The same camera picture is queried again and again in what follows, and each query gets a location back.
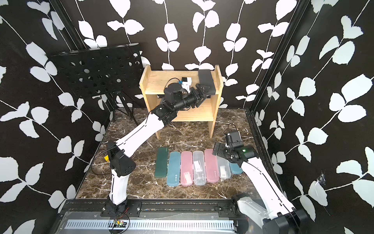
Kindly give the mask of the frosted clear pencil case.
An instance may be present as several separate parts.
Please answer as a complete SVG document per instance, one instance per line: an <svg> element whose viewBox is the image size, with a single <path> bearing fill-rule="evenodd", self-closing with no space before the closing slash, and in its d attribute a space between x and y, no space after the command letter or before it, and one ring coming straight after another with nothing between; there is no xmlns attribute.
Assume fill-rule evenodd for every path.
<svg viewBox="0 0 374 234"><path fill-rule="evenodd" d="M217 164L218 164L220 179L231 178L231 170L230 170L229 161L217 156Z"/></svg>

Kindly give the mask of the teal pencil case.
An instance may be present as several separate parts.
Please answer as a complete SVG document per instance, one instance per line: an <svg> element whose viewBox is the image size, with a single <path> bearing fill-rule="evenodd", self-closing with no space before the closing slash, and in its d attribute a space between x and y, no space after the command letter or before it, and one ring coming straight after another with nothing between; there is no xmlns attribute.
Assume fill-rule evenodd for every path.
<svg viewBox="0 0 374 234"><path fill-rule="evenodd" d="M229 166L230 166L231 173L233 175L239 175L239 174L243 173L243 170L239 167L238 164L230 162Z"/></svg>

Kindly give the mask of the pink pencil case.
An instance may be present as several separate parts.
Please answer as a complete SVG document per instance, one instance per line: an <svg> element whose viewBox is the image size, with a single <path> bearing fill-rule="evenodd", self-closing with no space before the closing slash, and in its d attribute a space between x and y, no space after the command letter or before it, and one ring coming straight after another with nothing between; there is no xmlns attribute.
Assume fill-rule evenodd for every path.
<svg viewBox="0 0 374 234"><path fill-rule="evenodd" d="M193 184L193 160L191 151L181 153L180 183L182 186Z"/></svg>
<svg viewBox="0 0 374 234"><path fill-rule="evenodd" d="M216 183L219 180L219 169L217 157L212 154L212 149L205 149L205 167L206 167L206 181L209 183Z"/></svg>

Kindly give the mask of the pink pencil case top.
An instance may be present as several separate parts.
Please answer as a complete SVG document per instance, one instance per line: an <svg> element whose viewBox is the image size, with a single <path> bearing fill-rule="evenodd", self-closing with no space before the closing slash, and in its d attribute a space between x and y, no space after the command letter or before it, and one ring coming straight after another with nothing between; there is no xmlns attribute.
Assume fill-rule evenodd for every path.
<svg viewBox="0 0 374 234"><path fill-rule="evenodd" d="M191 151L181 153L180 183L182 186L193 184L193 160Z"/></svg>

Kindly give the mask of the light blue pencil case top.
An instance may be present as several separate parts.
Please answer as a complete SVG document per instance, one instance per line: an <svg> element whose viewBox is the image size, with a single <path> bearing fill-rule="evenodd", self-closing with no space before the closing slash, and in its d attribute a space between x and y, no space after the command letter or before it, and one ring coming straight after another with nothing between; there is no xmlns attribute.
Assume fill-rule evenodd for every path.
<svg viewBox="0 0 374 234"><path fill-rule="evenodd" d="M181 153L171 152L168 160L167 185L176 187L180 182Z"/></svg>

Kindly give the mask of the dark green pencil case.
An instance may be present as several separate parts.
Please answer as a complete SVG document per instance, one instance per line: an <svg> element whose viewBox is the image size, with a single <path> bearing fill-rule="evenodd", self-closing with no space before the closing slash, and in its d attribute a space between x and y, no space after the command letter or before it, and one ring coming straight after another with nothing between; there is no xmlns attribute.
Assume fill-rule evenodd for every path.
<svg viewBox="0 0 374 234"><path fill-rule="evenodd" d="M156 154L155 172L156 178L167 176L168 170L168 147L159 147Z"/></svg>

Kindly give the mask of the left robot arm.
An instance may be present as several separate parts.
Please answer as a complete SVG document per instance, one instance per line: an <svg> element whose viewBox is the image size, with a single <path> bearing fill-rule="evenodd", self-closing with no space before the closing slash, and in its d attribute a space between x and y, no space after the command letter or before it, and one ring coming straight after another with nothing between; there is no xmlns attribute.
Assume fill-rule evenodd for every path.
<svg viewBox="0 0 374 234"><path fill-rule="evenodd" d="M171 83L164 89L164 97L147 118L135 129L115 143L108 143L108 157L112 174L109 204L119 210L127 204L127 186L130 174L136 164L131 159L135 151L153 134L164 128L177 117L179 111L199 107L207 97L211 96L212 88L196 84L190 92L183 94L179 83Z"/></svg>

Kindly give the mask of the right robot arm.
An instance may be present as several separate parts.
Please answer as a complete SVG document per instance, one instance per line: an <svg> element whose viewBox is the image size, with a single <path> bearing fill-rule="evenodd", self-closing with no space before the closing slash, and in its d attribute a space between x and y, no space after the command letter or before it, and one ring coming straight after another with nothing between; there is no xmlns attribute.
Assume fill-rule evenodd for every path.
<svg viewBox="0 0 374 234"><path fill-rule="evenodd" d="M265 207L255 204L248 196L239 196L234 203L236 210L253 220L264 234L307 233L306 212L297 210L280 191L252 146L216 142L212 154L237 164L255 186Z"/></svg>

